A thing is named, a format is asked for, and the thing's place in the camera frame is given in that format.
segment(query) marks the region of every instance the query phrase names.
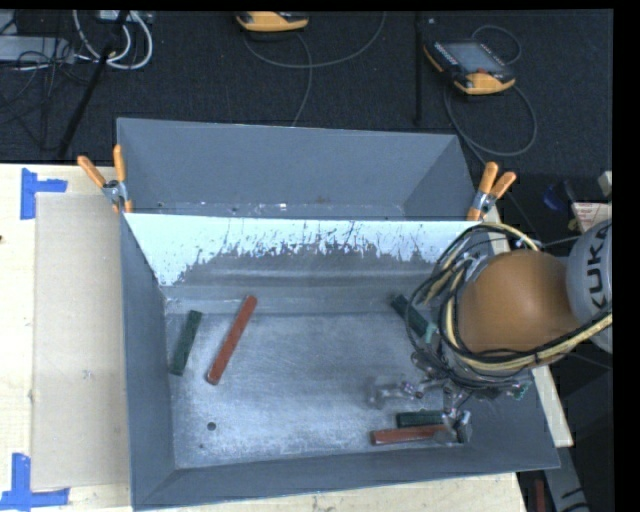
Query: black cable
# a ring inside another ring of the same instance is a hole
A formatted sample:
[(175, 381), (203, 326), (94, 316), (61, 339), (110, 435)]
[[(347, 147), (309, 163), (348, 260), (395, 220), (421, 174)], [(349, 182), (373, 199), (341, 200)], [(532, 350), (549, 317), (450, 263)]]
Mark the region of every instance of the black cable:
[[(466, 272), (468, 266), (471, 264), (471, 262), (466, 262), (460, 269), (458, 269), (456, 272), (454, 272), (451, 276), (449, 276), (449, 278), (447, 279), (447, 282), (452, 281), (455, 276), (457, 275), (457, 272)], [(413, 293), (411, 294), (408, 303), (407, 303), (407, 308), (405, 309), (405, 327), (407, 330), (407, 336), (409, 337), (409, 341), (411, 342), (414, 350), (416, 351), (416, 355), (418, 357), (422, 357), (424, 360), (426, 360), (428, 363), (430, 363), (432, 366), (434, 366), (436, 368), (436, 370), (440, 373), (441, 376), (445, 376), (447, 377), (449, 380), (451, 380), (452, 382), (454, 382), (455, 384), (457, 384), (458, 386), (467, 388), (467, 389), (475, 389), (475, 390), (487, 390), (487, 389), (509, 389), (511, 387), (513, 387), (513, 385), (516, 383), (515, 381), (513, 381), (510, 377), (517, 375), (518, 373), (520, 373), (522, 370), (518, 370), (517, 372), (514, 372), (513, 375), (509, 375), (507, 376), (507, 378), (501, 378), (500, 380), (491, 380), (491, 376), (489, 375), (484, 375), (481, 374), (479, 372), (474, 372), (476, 373), (479, 377), (483, 378), (483, 382), (480, 383), (478, 381), (475, 380), (471, 380), (471, 379), (466, 379), (460, 375), (458, 375), (457, 373), (455, 373), (450, 367), (448, 367), (445, 362), (443, 360), (441, 360), (441, 358), (438, 356), (438, 354), (434, 353), (433, 350), (431, 349), (431, 346), (429, 345), (429, 347), (420, 347), (416, 341), (416, 339), (413, 336), (411, 327), (410, 327), (410, 322), (409, 322), (409, 311), (411, 306), (413, 306), (415, 304), (415, 300), (418, 297), (418, 295), (420, 294), (420, 291), (425, 287), (428, 286), (429, 284), (433, 284), (433, 282), (438, 281), (440, 278), (442, 278), (444, 275), (446, 275), (446, 273), (450, 270), (450, 267), (447, 267), (446, 269), (441, 270), (439, 273), (437, 274), (433, 274), (432, 276), (430, 276), (428, 279), (426, 279), (420, 286), (418, 286)]]
[(608, 364), (604, 364), (604, 363), (599, 363), (598, 361), (594, 361), (593, 359), (591, 359), (590, 357), (585, 357), (581, 354), (578, 354), (576, 352), (567, 352), (568, 356), (574, 357), (576, 359), (580, 359), (581, 361), (585, 361), (587, 363), (591, 363), (595, 366), (599, 366), (600, 368), (605, 368), (606, 370), (613, 370), (612, 366), (609, 366)]
[[(464, 244), (466, 244), (467, 240), (469, 239), (468, 236), (470, 234), (473, 234), (475, 232), (482, 232), (482, 231), (486, 231), (486, 232), (495, 232), (495, 231), (502, 231), (499, 227), (497, 226), (486, 226), (484, 224), (478, 224), (478, 225), (474, 225), (471, 226), (470, 228), (464, 230), (448, 247), (447, 249), (445, 249), (445, 251), (443, 252), (443, 254), (440, 256), (440, 258), (438, 258), (438, 261), (436, 263), (436, 269), (438, 269), (441, 265), (442, 265), (442, 261), (443, 259), (448, 259), (448, 255), (451, 254), (452, 251), (454, 250), (458, 250), (460, 251), (462, 249), (462, 247), (464, 247)], [(505, 237), (509, 238), (516, 238), (516, 234), (511, 233), (511, 232), (503, 232), (502, 233)], [(456, 286), (453, 285), (453, 283), (456, 282), (455, 279), (452, 279), (454, 276), (459, 276), (459, 272), (466, 272), (467, 269), (469, 268), (469, 264), (471, 263), (471, 261), (467, 261), (462, 263), (462, 265), (460, 265), (460, 258), (461, 257), (465, 257), (465, 254), (462, 255), (457, 255), (452, 261), (450, 261), (447, 265), (446, 268), (443, 268), (441, 270), (439, 270), (439, 272), (433, 276), (430, 277), (428, 279), (426, 279), (411, 295), (411, 300), (408, 303), (407, 306), (407, 313), (405, 314), (405, 322), (408, 322), (408, 309), (410, 306), (413, 306), (413, 301), (415, 301), (416, 297), (424, 292), (425, 289), (427, 289), (427, 294), (429, 293), (430, 289), (428, 287), (433, 286), (436, 282), (438, 282), (439, 279), (441, 279), (446, 272), (452, 272), (452, 275), (450, 276), (450, 278), (447, 279), (447, 281), (444, 284), (440, 285), (440, 289), (436, 291), (436, 296), (439, 297), (439, 299), (442, 301), (443, 304), (448, 303), (448, 301), (453, 300), (457, 297), (458, 291), (461, 288), (461, 286), (464, 284), (464, 281), (460, 280), (458, 281), (458, 284)], [(536, 347), (535, 349), (529, 349), (529, 350), (514, 350), (514, 349), (492, 349), (492, 350), (485, 350), (482, 352), (477, 352), (477, 353), (472, 353), (464, 344), (463, 340), (460, 338), (459, 332), (457, 330), (457, 326), (455, 325), (455, 321), (454, 321), (454, 329), (453, 329), (453, 337), (454, 339), (451, 340), (448, 338), (447, 336), (447, 329), (445, 326), (445, 317), (444, 317), (444, 312), (445, 312), (444, 307), (440, 308), (440, 318), (439, 318), (439, 329), (440, 329), (440, 335), (442, 337), (442, 340), (444, 343), (446, 343), (449, 348), (456, 353), (457, 355), (463, 356), (465, 358), (471, 359), (473, 361), (476, 362), (482, 362), (482, 363), (507, 363), (507, 362), (511, 362), (514, 360), (517, 360), (521, 357), (526, 357), (526, 356), (538, 356), (538, 354), (540, 354), (542, 351), (545, 351), (547, 349), (552, 349), (555, 348), (557, 346), (559, 346), (560, 344), (564, 343), (565, 341), (568, 341), (578, 335), (580, 335), (581, 333), (583, 333), (586, 329), (590, 328), (592, 325), (598, 323), (599, 321), (603, 320), (613, 309), (613, 304), (612, 301), (610, 301), (606, 307), (601, 310), (598, 314), (594, 315), (594, 318), (589, 321), (589, 322), (585, 322), (583, 325), (581, 325), (580, 327), (572, 330), (569, 333), (566, 333), (562, 336), (559, 336), (545, 344), (542, 344), (538, 347)], [(454, 300), (453, 302), (453, 315), (454, 315), (454, 319), (457, 318), (457, 300)], [(409, 334), (410, 340), (413, 340), (413, 335), (410, 332), (410, 328), (408, 326), (407, 323), (407, 332)], [(417, 343), (415, 342), (415, 340), (412, 341), (412, 344), (414, 345), (414, 348), (417, 346)]]
[(89, 83), (89, 79), (88, 78), (82, 78), (82, 77), (72, 73), (71, 71), (66, 69), (65, 66), (60, 66), (60, 71), (66, 77), (70, 78), (71, 80), (73, 80), (74, 82), (76, 82), (76, 83), (78, 83), (80, 85), (87, 85)]
[(107, 59), (115, 46), (117, 41), (117, 36), (120, 32), (120, 29), (124, 25), (127, 16), (129, 16), (129, 10), (122, 9), (118, 12), (118, 17), (116, 18), (115, 23), (113, 24), (112, 30), (109, 32), (109, 36), (105, 41), (104, 47), (102, 48), (102, 53), (100, 56), (100, 61), (98, 65), (91, 75), (91, 79), (89, 80), (89, 84), (85, 89), (85, 93), (82, 96), (80, 103), (76, 107), (69, 124), (67, 125), (67, 129), (65, 130), (62, 139), (60, 140), (60, 144), (58, 146), (57, 158), (58, 160), (63, 160), (67, 150), (69, 149), (69, 145), (71, 144), (71, 140), (76, 133), (78, 125), (80, 124), (80, 119), (84, 114), (84, 110), (87, 107), (87, 104), (91, 100), (91, 96), (93, 95), (93, 91), (98, 84), (98, 80), (100, 79), (102, 72), (104, 71), (105, 66), (107, 65)]
[(582, 487), (578, 487), (573, 491), (565, 492), (562, 496), (560, 496), (563, 500), (566, 500), (569, 496), (573, 496), (574, 494), (578, 494), (579, 492), (583, 492)]
[(14, 9), (13, 16), (11, 16), (11, 19), (7, 21), (4, 25), (2, 25), (2, 27), (0, 27), (0, 35), (4, 34), (4, 31), (7, 30), (11, 25), (16, 25), (16, 16), (18, 14), (18, 11), (20, 10), (22, 9)]
[[(2, 98), (3, 101), (6, 101), (6, 98), (4, 96), (4, 94), (2, 94), (2, 92), (0, 92), (0, 98)], [(26, 114), (31, 113), (32, 111), (40, 108), (40, 105), (37, 105), (35, 108), (26, 111), (26, 112), (21, 112), (20, 114), (16, 114), (13, 109), (11, 108), (11, 106), (9, 104), (5, 104), (4, 105), (6, 107), (6, 109), (12, 114), (12, 117), (10, 117), (9, 119), (0, 122), (0, 126), (3, 124), (7, 124), (11, 121), (17, 120), (18, 123), (20, 124), (20, 126), (22, 126), (22, 128), (24, 129), (24, 131), (27, 133), (27, 135), (29, 136), (29, 138), (36, 144), (39, 144), (38, 138), (31, 132), (31, 130), (29, 129), (29, 127), (27, 126), (27, 124), (25, 123), (23, 117)]]
[[(57, 55), (58, 55), (58, 46), (60, 45), (60, 23), (62, 21), (62, 16), (59, 14), (56, 22), (56, 36), (53, 44), (53, 52), (50, 57), (51, 66), (47, 68), (47, 72), (45, 73), (44, 80), (42, 83), (43, 86), (43, 94), (45, 95), (45, 99), (43, 100), (42, 109), (40, 110), (40, 144), (39, 149), (40, 152), (45, 151), (45, 145), (47, 141), (47, 135), (49, 130), (49, 111), (51, 108), (51, 92), (53, 90), (53, 83), (56, 76), (56, 67), (57, 67)], [(49, 81), (48, 90), (45, 93), (45, 89), (47, 88), (47, 81)]]
[(574, 505), (569, 505), (566, 508), (563, 508), (560, 512), (574, 512), (576, 510), (589, 510), (589, 504), (585, 502), (575, 503)]
[[(444, 297), (443, 303), (446, 304), (450, 299), (454, 298), (457, 294), (458, 294), (457, 289), (450, 288), (450, 292), (447, 296)], [(445, 308), (440, 308), (438, 328), (439, 328), (440, 336), (442, 340), (449, 347), (452, 347), (453, 343), (446, 334), (447, 330), (445, 328), (445, 316), (446, 316)], [(459, 334), (456, 331), (457, 331), (457, 325), (455, 324), (455, 321), (454, 321), (454, 336), (456, 338), (456, 341), (460, 344), (460, 346), (463, 347), (461, 352), (472, 354), (472, 352), (466, 347), (466, 345), (464, 345), (464, 343), (460, 339)], [(514, 378), (520, 373), (522, 373), (524, 370), (523, 368), (519, 368), (510, 374), (506, 374), (506, 375), (501, 374), (499, 377), (496, 377), (495, 375), (488, 375), (488, 374), (482, 373), (476, 368), (473, 368), (473, 366), (471, 365), (465, 365), (465, 368), (468, 368), (473, 374), (482, 378), (482, 380), (486, 383), (488, 387), (500, 388), (500, 389), (512, 388), (515, 384), (517, 384), (517, 381)]]
[(22, 117), (25, 117), (26, 115), (34, 112), (35, 110), (38, 110), (41, 106), (40, 104), (41, 102), (37, 102), (29, 107), (27, 107), (25, 110), (23, 110), (22, 112), (20, 112), (19, 114), (16, 114), (15, 112), (13, 112), (12, 110), (10, 110), (14, 115), (8, 119), (5, 119), (4, 121), (0, 122), (0, 126), (8, 124), (12, 121), (15, 121), (16, 119), (20, 119)]
[(554, 245), (569, 244), (569, 243), (575, 242), (576, 240), (578, 240), (578, 238), (580, 238), (580, 235), (570, 236), (568, 238), (561, 238), (559, 240), (554, 240), (552, 242), (547, 242), (542, 244), (542, 248), (547, 249), (549, 247), (553, 247)]
[(34, 69), (31, 76), (29, 77), (29, 80), (27, 81), (26, 85), (20, 89), (20, 91), (18, 91), (18, 93), (11, 99), (7, 99), (7, 97), (2, 94), (2, 91), (0, 91), (0, 95), (2, 96), (2, 99), (5, 102), (5, 105), (2, 106), (0, 105), (0, 110), (2, 108), (7, 108), (9, 105), (11, 105), (12, 103), (15, 103), (18, 99), (20, 99), (20, 97), (26, 92), (26, 90), (29, 88), (29, 86), (31, 85), (31, 82), (33, 82), (34, 78), (36, 77), (38, 70)]

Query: black floor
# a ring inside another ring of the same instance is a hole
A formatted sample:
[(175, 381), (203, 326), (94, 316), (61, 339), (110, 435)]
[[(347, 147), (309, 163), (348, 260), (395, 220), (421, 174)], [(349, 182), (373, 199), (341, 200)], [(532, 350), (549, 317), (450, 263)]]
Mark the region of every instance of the black floor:
[[(612, 9), (424, 11), (418, 23), (411, 11), (310, 15), (298, 35), (256, 42), (231, 12), (155, 11), (149, 63), (138, 70), (107, 66), (77, 125), (74, 112), (95, 63), (78, 60), (35, 71), (0, 63), (0, 161), (73, 163), (86, 154), (99, 165), (111, 164), (121, 116), (458, 133), (476, 183), (487, 160), (518, 174), (498, 203), (503, 220), (544, 244), (576, 234), (563, 209), (564, 190), (577, 200), (603, 199), (597, 179), (612, 169)], [(111, 25), (90, 10), (78, 11), (78, 20), (86, 38), (101, 48)], [(71, 11), (18, 10), (16, 26), (20, 34), (64, 38), (87, 55)], [(129, 55), (140, 61), (149, 45), (136, 25), (129, 27)], [(416, 59), (416, 27), (425, 37), (475, 34), (513, 61), (516, 85), (474, 100), (451, 94), (444, 76), (422, 55)], [(119, 37), (117, 45), (122, 43)], [(28, 66), (27, 60), (21, 65)], [(65, 140), (71, 127), (73, 137)], [(569, 247), (550, 251), (564, 255)], [(554, 368), (561, 396), (590, 382), (595, 368), (577, 358)], [(603, 429), (612, 440), (612, 428)], [(576, 464), (585, 481), (605, 482), (609, 489), (611, 466), (601, 461), (612, 458), (613, 442), (602, 446), (590, 436), (581, 439)], [(608, 491), (590, 498), (593, 511), (613, 510)]]

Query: white cable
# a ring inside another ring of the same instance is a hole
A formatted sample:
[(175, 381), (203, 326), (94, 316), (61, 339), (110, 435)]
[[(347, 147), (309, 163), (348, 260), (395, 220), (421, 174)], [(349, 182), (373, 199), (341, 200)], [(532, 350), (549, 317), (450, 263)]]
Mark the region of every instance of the white cable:
[[(100, 54), (89, 44), (89, 41), (87, 40), (84, 32), (82, 31), (82, 28), (80, 26), (80, 20), (78, 19), (78, 11), (76, 9), (72, 10), (72, 14), (73, 14), (73, 20), (74, 23), (76, 25), (76, 30), (78, 31), (78, 35), (80, 36), (80, 39), (82, 40), (82, 43), (86, 46), (87, 50), (89, 50), (89, 52), (95, 57), (95, 59), (100, 59)], [(112, 57), (110, 59), (107, 59), (107, 65), (109, 65), (112, 68), (115, 69), (123, 69), (123, 70), (134, 70), (134, 69), (140, 69), (144, 66), (147, 65), (147, 63), (151, 60), (151, 56), (153, 55), (153, 38), (151, 36), (151, 31), (149, 30), (149, 27), (147, 26), (147, 24), (142, 20), (142, 18), (140, 18), (140, 15), (135, 12), (135, 11), (131, 11), (129, 13), (129, 16), (131, 16), (131, 18), (138, 24), (140, 25), (140, 27), (142, 28), (142, 30), (144, 31), (145, 37), (147, 39), (147, 54), (144, 56), (144, 58), (135, 64), (119, 64), (118, 60), (121, 60), (125, 55), (127, 55), (131, 49), (131, 35), (129, 33), (129, 30), (127, 29), (126, 26), (123, 25), (123, 30), (125, 32), (125, 35), (127, 37), (127, 46), (125, 48), (125, 50), (123, 52), (121, 52), (119, 55), (116, 55), (115, 57)], [(90, 59), (84, 55), (78, 55), (79, 58), (81, 59), (86, 59), (86, 60), (93, 60), (95, 62), (95, 59)]]
[[(76, 26), (76, 30), (78, 31), (78, 35), (80, 36), (80, 39), (82, 40), (82, 44), (87, 48), (87, 50), (89, 50), (89, 53), (91, 53), (91, 55), (93, 55), (93, 57), (95, 58), (91, 58), (91, 57), (87, 57), (86, 55), (76, 55), (76, 57), (78, 57), (79, 59), (83, 59), (83, 60), (89, 60), (92, 62), (97, 62), (98, 60), (100, 60), (100, 54), (93, 48), (93, 46), (91, 46), (91, 44), (89, 44), (89, 40), (87, 39), (87, 36), (84, 34), (82, 27), (80, 26), (80, 19), (78, 18), (78, 11), (77, 9), (73, 9), (71, 11), (71, 14), (73, 16), (73, 22)], [(127, 55), (127, 53), (129, 53), (129, 50), (131, 49), (131, 34), (129, 33), (129, 29), (123, 25), (122, 29), (124, 31), (124, 34), (127, 38), (127, 44), (125, 49), (120, 53), (120, 55), (116, 55), (115, 57), (111, 57), (110, 59), (107, 60), (107, 63), (109, 62), (113, 62), (116, 60), (120, 60), (121, 58), (123, 58), (124, 56)]]
[(39, 69), (47, 69), (49, 66), (51, 66), (52, 64), (58, 64), (61, 62), (65, 62), (68, 55), (65, 55), (65, 51), (69, 50), (70, 52), (72, 51), (71, 48), (71, 44), (67, 43), (66, 46), (62, 47), (62, 50), (60, 52), (58, 52), (58, 49), (55, 49), (55, 56), (52, 57), (47, 57), (47, 55), (45, 55), (43, 52), (24, 52), (23, 55), (27, 54), (27, 53), (35, 53), (38, 55), (41, 55), (42, 57), (48, 59), (47, 62), (37, 62), (31, 66), (16, 66), (15, 68), (13, 68), (16, 71), (36, 71)]

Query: wire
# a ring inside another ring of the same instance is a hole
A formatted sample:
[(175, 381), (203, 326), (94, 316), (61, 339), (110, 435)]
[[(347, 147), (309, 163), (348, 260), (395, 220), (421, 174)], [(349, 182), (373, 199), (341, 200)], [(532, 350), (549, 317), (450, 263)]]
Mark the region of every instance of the wire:
[(14, 10), (13, 15), (11, 16), (11, 19), (7, 21), (4, 25), (2, 25), (2, 27), (0, 27), (0, 35), (4, 34), (4, 31), (7, 30), (11, 25), (16, 24), (16, 12), (17, 11)]
[[(53, 51), (51, 54), (50, 59), (54, 62), (54, 65), (49, 67), (47, 69), (47, 72), (45, 73), (44, 76), (44, 80), (42, 81), (42, 92), (43, 95), (45, 95), (45, 99), (43, 100), (43, 104), (42, 104), (42, 109), (40, 110), (40, 144), (39, 144), (39, 148), (40, 151), (44, 151), (45, 148), (45, 142), (47, 140), (47, 135), (48, 135), (48, 118), (49, 118), (49, 110), (50, 110), (50, 101), (51, 101), (51, 92), (53, 91), (53, 84), (55, 81), (55, 77), (56, 77), (56, 68), (57, 66), (56, 64), (56, 56), (58, 55), (58, 46), (60, 45), (60, 22), (61, 22), (61, 16), (57, 17), (57, 23), (56, 23), (56, 38), (55, 38), (55, 43), (53, 45)], [(48, 90), (47, 89), (47, 80), (49, 80), (49, 87)]]
[(313, 67), (312, 67), (313, 62), (311, 59), (311, 52), (309, 51), (309, 47), (307, 46), (307, 43), (304, 41), (302, 36), (300, 34), (296, 34), (296, 35), (298, 36), (298, 39), (302, 43), (302, 46), (304, 47), (304, 50), (307, 53), (307, 60), (309, 62), (309, 79), (307, 80), (307, 90), (304, 93), (304, 97), (302, 98), (302, 103), (300, 103), (300, 107), (298, 108), (298, 112), (296, 113), (296, 117), (293, 119), (291, 126), (295, 126), (298, 123), (298, 119), (300, 119), (300, 114), (302, 114), (302, 111), (304, 110), (304, 107), (307, 104), (307, 100), (309, 99), (309, 93), (311, 92), (311, 83), (313, 80)]
[(527, 109), (529, 110), (529, 113), (531, 114), (531, 119), (532, 119), (532, 122), (533, 122), (533, 128), (532, 128), (532, 133), (531, 133), (531, 137), (529, 139), (529, 142), (527, 142), (527, 144), (523, 148), (515, 150), (515, 151), (497, 151), (495, 149), (491, 149), (491, 148), (488, 148), (486, 146), (482, 146), (478, 142), (474, 141), (467, 133), (464, 132), (464, 130), (460, 127), (460, 125), (456, 121), (455, 116), (453, 115), (453, 109), (451, 108), (451, 97), (453, 96), (453, 89), (452, 88), (445, 88), (444, 89), (444, 105), (445, 105), (445, 108), (447, 109), (447, 114), (449, 115), (449, 119), (450, 119), (451, 123), (455, 127), (456, 131), (459, 133), (460, 137), (462, 137), (464, 139), (464, 141), (467, 143), (467, 145), (471, 149), (474, 150), (474, 153), (475, 153), (476, 157), (482, 163), (485, 163), (485, 161), (479, 155), (479, 153), (477, 153), (476, 150), (484, 151), (485, 153), (489, 153), (489, 154), (496, 155), (496, 156), (502, 156), (502, 157), (519, 156), (519, 155), (522, 155), (523, 153), (526, 153), (527, 151), (529, 151), (529, 149), (531, 149), (531, 146), (533, 146), (535, 144), (535, 142), (536, 142), (536, 139), (537, 139), (537, 136), (538, 136), (538, 121), (536, 119), (536, 113), (533, 110), (533, 106), (531, 105), (531, 103), (529, 102), (529, 100), (524, 95), (524, 93), (520, 90), (519, 87), (514, 85), (514, 86), (512, 86), (512, 88), (513, 88), (514, 91), (516, 91), (516, 93), (518, 93), (518, 95), (524, 101), (525, 105), (527, 106)]
[[(71, 45), (67, 43), (67, 45), (60, 52), (60, 56), (58, 57), (57, 54), (58, 54), (59, 44), (60, 44), (60, 40), (59, 38), (56, 38), (56, 42), (54, 45), (54, 52), (53, 52), (53, 55), (51, 56), (37, 50), (26, 50), (22, 52), (20, 55), (18, 55), (17, 59), (15, 60), (15, 64), (14, 64), (15, 67), (13, 69), (15, 71), (37, 71), (39, 69), (46, 69), (52, 65), (65, 63), (69, 57), (69, 54), (72, 51), (72, 48), (71, 48)], [(38, 62), (33, 66), (22, 66), (20, 62), (29, 55), (37, 55), (39, 57), (42, 57), (45, 62)]]
[(2, 92), (0, 91), (0, 95), (2, 96), (2, 99), (5, 102), (5, 104), (3, 106), (0, 106), (0, 108), (7, 108), (12, 103), (15, 103), (26, 92), (26, 90), (29, 88), (29, 86), (31, 85), (31, 82), (33, 82), (34, 78), (36, 77), (36, 74), (37, 73), (32, 73), (31, 76), (29, 77), (29, 80), (24, 85), (24, 87), (22, 87), (22, 89), (20, 89), (16, 93), (16, 95), (11, 99), (7, 99), (6, 96), (4, 94), (2, 94)]
[[(73, 9), (71, 13), (72, 13), (76, 30), (78, 31), (78, 35), (80, 36), (80, 40), (82, 41), (83, 46), (93, 56), (93, 57), (87, 57), (86, 55), (78, 54), (77, 55), (78, 58), (83, 60), (90, 60), (92, 62), (98, 62), (100, 60), (100, 53), (96, 51), (96, 49), (89, 43), (89, 40), (87, 39), (84, 31), (82, 30), (82, 27), (80, 25), (80, 19), (78, 18), (77, 9)], [(129, 16), (140, 26), (140, 28), (142, 28), (142, 31), (144, 32), (144, 35), (147, 41), (147, 52), (144, 58), (140, 62), (132, 63), (132, 64), (120, 64), (118, 62), (122, 60), (129, 53), (132, 47), (131, 34), (129, 33), (129, 29), (125, 25), (123, 25), (122, 29), (127, 39), (125, 48), (119, 54), (107, 59), (107, 65), (115, 69), (122, 69), (122, 70), (140, 69), (149, 63), (149, 61), (151, 60), (151, 56), (153, 55), (153, 37), (151, 36), (151, 31), (149, 30), (149, 27), (137, 12), (131, 11), (129, 13)]]
[(342, 57), (336, 60), (330, 60), (327, 62), (318, 62), (316, 64), (289, 64), (286, 62), (278, 62), (275, 60), (271, 60), (268, 59), (262, 55), (260, 55), (258, 52), (256, 52), (253, 48), (251, 48), (251, 46), (249, 45), (249, 42), (247, 40), (247, 38), (245, 38), (244, 40), (244, 44), (245, 46), (249, 49), (249, 51), (258, 59), (260, 59), (263, 62), (266, 62), (268, 64), (272, 64), (274, 66), (279, 66), (279, 67), (283, 67), (283, 68), (289, 68), (289, 69), (309, 69), (309, 68), (322, 68), (322, 67), (326, 67), (326, 66), (334, 66), (336, 64), (341, 64), (343, 62), (347, 62), (348, 60), (354, 59), (355, 57), (357, 57), (358, 55), (360, 55), (361, 53), (363, 53), (367, 48), (369, 48), (369, 46), (371, 46), (376, 39), (378, 39), (378, 36), (380, 35), (380, 32), (382, 32), (382, 27), (384, 27), (384, 23), (385, 20), (387, 18), (387, 12), (383, 11), (382, 12), (382, 17), (380, 19), (380, 25), (378, 26), (378, 29), (376, 30), (375, 34), (373, 34), (373, 37), (371, 37), (371, 39), (364, 45), (362, 46), (358, 51), (347, 55), (346, 57)]
[[(447, 249), (445, 249), (440, 258), (438, 258), (432, 276), (425, 280), (412, 293), (411, 300), (407, 306), (407, 314), (405, 314), (405, 322), (408, 322), (408, 309), (413, 305), (415, 299), (420, 294), (423, 294), (424, 290), (428, 290), (425, 303), (440, 297), (443, 303), (440, 307), (439, 318), (439, 331), (442, 342), (446, 344), (471, 371), (488, 379), (491, 378), (490, 375), (485, 375), (480, 372), (500, 373), (515, 371), (515, 373), (511, 375), (499, 377), (500, 381), (503, 381), (505, 378), (511, 379), (525, 368), (536, 366), (541, 362), (548, 362), (549, 360), (565, 355), (573, 350), (579, 343), (591, 338), (612, 324), (612, 303), (609, 302), (606, 308), (595, 315), (591, 321), (585, 322), (577, 329), (544, 343), (535, 349), (524, 351), (497, 349), (472, 353), (460, 338), (454, 318), (456, 317), (455, 311), (458, 291), (464, 284), (465, 277), (469, 277), (467, 275), (468, 272), (473, 272), (470, 271), (471, 259), (469, 257), (469, 250), (479, 245), (474, 244), (468, 246), (467, 242), (471, 235), (482, 232), (502, 232), (508, 238), (518, 238), (521, 240), (528, 250), (539, 251), (538, 246), (531, 238), (511, 226), (499, 223), (474, 225), (456, 237)], [(410, 341), (415, 348), (417, 343), (412, 335), (410, 335)]]
[(575, 242), (578, 238), (580, 238), (580, 235), (570, 236), (568, 238), (561, 238), (559, 240), (554, 240), (553, 242), (547, 242), (546, 244), (542, 244), (542, 247), (543, 249), (546, 249), (547, 247), (553, 247), (554, 245), (567, 244), (570, 242)]
[(599, 366), (600, 368), (605, 368), (607, 370), (613, 370), (612, 366), (609, 366), (608, 364), (604, 364), (604, 363), (599, 363), (598, 361), (594, 361), (590, 357), (585, 357), (585, 356), (583, 356), (581, 354), (578, 354), (577, 352), (569, 352), (567, 355), (571, 356), (571, 357), (575, 357), (576, 359), (580, 359), (580, 360), (585, 361), (587, 363), (591, 363), (591, 364), (593, 364), (595, 366)]

